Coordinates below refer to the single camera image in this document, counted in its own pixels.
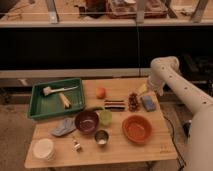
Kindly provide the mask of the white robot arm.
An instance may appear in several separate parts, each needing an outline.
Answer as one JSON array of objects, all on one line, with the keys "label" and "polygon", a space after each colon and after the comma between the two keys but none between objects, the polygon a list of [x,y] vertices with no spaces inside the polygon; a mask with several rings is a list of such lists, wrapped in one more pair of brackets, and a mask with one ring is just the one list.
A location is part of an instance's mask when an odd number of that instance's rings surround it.
[{"label": "white robot arm", "polygon": [[183,171],[213,171],[213,97],[180,76],[179,65],[175,56],[153,59],[146,86],[163,95],[168,85],[193,114]]}]

